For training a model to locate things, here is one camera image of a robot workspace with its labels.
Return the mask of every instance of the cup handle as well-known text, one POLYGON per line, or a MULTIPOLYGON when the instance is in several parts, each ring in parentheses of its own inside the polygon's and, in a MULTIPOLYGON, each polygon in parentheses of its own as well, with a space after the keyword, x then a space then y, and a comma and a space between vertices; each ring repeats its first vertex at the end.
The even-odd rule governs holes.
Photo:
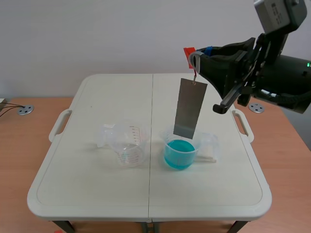
POLYGON ((97 135, 97 147, 103 147, 107 144, 107 132, 111 130, 114 125, 102 125, 97 135))

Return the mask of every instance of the robotic arm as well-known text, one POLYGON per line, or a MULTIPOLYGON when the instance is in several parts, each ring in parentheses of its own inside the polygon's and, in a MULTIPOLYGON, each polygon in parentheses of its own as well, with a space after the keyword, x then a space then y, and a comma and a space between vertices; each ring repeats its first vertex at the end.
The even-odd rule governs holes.
POLYGON ((238 99, 246 106, 253 96, 304 113, 311 102, 311 61, 281 55, 287 35, 307 16, 303 0, 255 0, 265 33, 223 47, 193 52, 189 63, 222 97, 213 111, 224 114, 238 99))

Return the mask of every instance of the empty measuring cup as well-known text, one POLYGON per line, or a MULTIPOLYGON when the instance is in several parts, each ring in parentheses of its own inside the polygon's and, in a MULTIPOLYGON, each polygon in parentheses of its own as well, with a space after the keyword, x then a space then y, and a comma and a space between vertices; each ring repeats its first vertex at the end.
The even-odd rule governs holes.
POLYGON ((145 158, 145 146, 150 136, 141 124, 125 120, 115 125, 100 128, 97 146, 108 144, 118 155, 119 163, 136 166, 145 158))
POLYGON ((160 132, 164 141, 164 159, 176 169, 188 168, 199 154, 202 161, 215 163, 219 157, 219 144, 215 135, 196 131, 193 139, 173 134, 173 127, 160 132))

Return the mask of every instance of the table handle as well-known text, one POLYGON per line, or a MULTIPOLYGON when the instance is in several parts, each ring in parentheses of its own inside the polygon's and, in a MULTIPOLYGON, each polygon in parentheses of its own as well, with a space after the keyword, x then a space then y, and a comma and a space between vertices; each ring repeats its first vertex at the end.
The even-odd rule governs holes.
POLYGON ((247 121, 244 113, 242 111, 240 111, 239 109, 234 109, 234 110, 232 110, 232 114, 239 118, 240 123, 242 125, 242 128, 243 128, 245 134, 247 135, 249 142, 252 143, 254 141, 254 134, 253 134, 251 127, 248 124, 248 121, 247 121))
POLYGON ((65 119, 68 115, 70 115, 72 110, 66 109, 61 112, 58 116, 57 121, 55 122, 50 134, 49 134, 49 141, 52 142, 55 136, 58 134, 60 128, 63 126, 65 119))

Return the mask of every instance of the metal plate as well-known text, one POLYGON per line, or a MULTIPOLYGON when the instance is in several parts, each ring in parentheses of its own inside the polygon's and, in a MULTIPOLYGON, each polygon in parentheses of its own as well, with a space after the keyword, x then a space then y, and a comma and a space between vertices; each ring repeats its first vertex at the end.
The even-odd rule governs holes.
POLYGON ((260 103, 250 103, 248 105, 248 108, 254 113, 263 113, 264 112, 264 106, 262 106, 260 103))
POLYGON ((17 114, 23 116, 23 115, 27 115, 29 113, 31 113, 34 110, 34 106, 33 105, 25 105, 24 108, 18 108, 17 110, 17 114))
POLYGON ((180 80, 174 134, 192 139, 200 115, 207 83, 180 80))

